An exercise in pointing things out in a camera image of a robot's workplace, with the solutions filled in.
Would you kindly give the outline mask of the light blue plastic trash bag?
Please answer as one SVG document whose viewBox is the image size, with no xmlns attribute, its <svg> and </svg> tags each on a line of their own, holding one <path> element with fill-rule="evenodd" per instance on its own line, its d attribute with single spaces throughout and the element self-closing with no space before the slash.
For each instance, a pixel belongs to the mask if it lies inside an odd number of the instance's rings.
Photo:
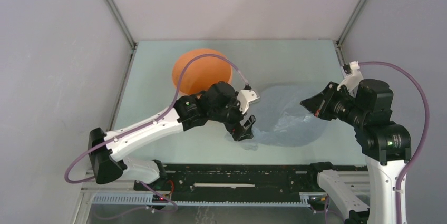
<svg viewBox="0 0 447 224">
<path fill-rule="evenodd" d="M 251 105 L 248 115 L 254 115 L 253 138 L 236 144 L 256 151 L 260 145 L 303 147 L 319 139 L 328 121 L 314 117 L 300 102 L 319 93 L 310 83 L 276 84 L 259 92 L 260 100 Z"/>
</svg>

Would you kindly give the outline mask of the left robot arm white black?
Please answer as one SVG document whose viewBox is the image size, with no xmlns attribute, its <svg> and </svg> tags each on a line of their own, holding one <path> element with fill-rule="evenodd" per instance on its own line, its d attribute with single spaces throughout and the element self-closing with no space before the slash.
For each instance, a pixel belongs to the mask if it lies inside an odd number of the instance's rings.
<svg viewBox="0 0 447 224">
<path fill-rule="evenodd" d="M 240 91 L 226 82 L 213 84 L 208 90 L 176 99 L 160 113 L 117 131 L 90 132 L 89 158 L 97 184 L 108 184 L 129 178 L 147 184 L 153 190 L 166 186 L 167 176 L 159 160 L 143 161 L 130 157 L 141 147 L 172 134 L 204 126 L 209 121 L 225 126 L 234 141 L 253 138 L 254 115 L 248 115 L 250 104 L 258 94 L 245 86 Z"/>
</svg>

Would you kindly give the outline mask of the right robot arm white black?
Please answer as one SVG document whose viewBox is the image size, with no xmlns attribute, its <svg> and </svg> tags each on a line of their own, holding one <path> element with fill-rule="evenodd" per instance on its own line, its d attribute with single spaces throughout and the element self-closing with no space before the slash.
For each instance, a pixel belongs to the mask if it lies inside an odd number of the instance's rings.
<svg viewBox="0 0 447 224">
<path fill-rule="evenodd" d="M 411 137 L 404 126 L 391 120 L 393 96 L 386 82 L 363 79 L 355 96 L 349 94 L 347 87 L 329 82 L 320 93 L 300 102 L 319 119 L 338 119 L 351 125 L 365 155 L 370 178 L 369 207 L 349 201 L 347 190 L 324 171 L 315 171 L 306 178 L 311 190 L 328 192 L 343 211 L 345 223 L 406 221 L 404 208 L 396 206 L 405 198 L 397 188 L 397 179 L 410 160 Z"/>
</svg>

